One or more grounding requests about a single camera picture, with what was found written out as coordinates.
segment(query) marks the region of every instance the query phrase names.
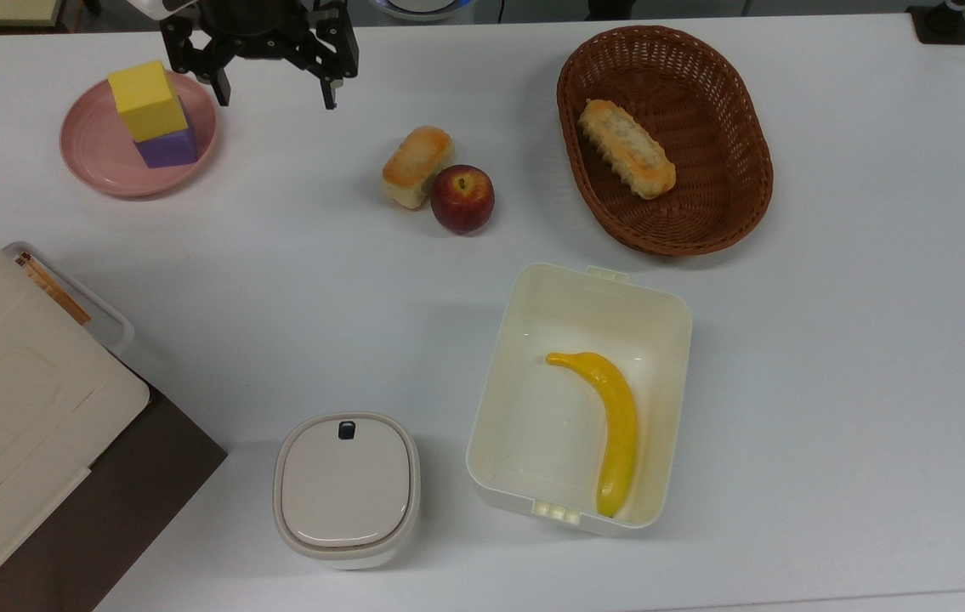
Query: black stand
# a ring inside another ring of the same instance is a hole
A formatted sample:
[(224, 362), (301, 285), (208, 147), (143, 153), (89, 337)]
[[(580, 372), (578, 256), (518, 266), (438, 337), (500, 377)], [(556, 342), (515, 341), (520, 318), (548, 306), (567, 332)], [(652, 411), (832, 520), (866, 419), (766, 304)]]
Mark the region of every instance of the black stand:
[[(953, 3), (955, 8), (948, 7)], [(945, 0), (938, 7), (909, 7), (917, 39), (925, 45), (965, 45), (965, 0)]]

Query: dark brown surface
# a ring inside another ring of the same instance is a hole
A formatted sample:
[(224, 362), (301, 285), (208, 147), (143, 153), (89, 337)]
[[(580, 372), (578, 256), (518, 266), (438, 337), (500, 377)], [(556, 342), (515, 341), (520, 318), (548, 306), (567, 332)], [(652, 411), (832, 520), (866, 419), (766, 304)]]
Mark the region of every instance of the dark brown surface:
[(0, 567), (0, 611), (96, 608), (224, 459), (151, 387), (93, 472)]

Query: white lidded container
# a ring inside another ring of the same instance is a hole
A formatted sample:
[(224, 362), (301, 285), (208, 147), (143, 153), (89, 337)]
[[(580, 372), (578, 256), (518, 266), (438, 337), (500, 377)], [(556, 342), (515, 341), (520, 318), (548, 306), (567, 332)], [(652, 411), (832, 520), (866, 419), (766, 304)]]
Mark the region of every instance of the white lidded container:
[(338, 570), (386, 563), (417, 519), (419, 478), (415, 442), (388, 416), (339, 413), (303, 422), (277, 458), (281, 539)]

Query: toy banana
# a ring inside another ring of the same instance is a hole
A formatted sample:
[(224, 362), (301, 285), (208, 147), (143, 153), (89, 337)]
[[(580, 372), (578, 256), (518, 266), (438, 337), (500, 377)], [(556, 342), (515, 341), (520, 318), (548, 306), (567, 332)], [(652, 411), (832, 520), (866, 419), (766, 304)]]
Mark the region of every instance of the toy banana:
[(603, 400), (607, 417), (607, 446), (599, 466), (595, 511), (614, 516), (626, 502), (637, 462), (637, 408), (626, 378), (606, 357), (596, 353), (551, 353), (547, 363), (569, 368), (591, 383)]

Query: bread roll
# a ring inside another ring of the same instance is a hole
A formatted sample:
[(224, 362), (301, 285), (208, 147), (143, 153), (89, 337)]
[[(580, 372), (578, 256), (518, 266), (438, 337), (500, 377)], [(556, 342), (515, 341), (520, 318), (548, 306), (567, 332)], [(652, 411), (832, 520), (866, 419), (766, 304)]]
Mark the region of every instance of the bread roll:
[(455, 152), (443, 129), (432, 125), (416, 128), (384, 164), (384, 193), (407, 208), (420, 208), (433, 179), (451, 166)]
[(608, 100), (588, 100), (578, 121), (622, 182), (652, 199), (675, 186), (675, 164), (628, 112)]

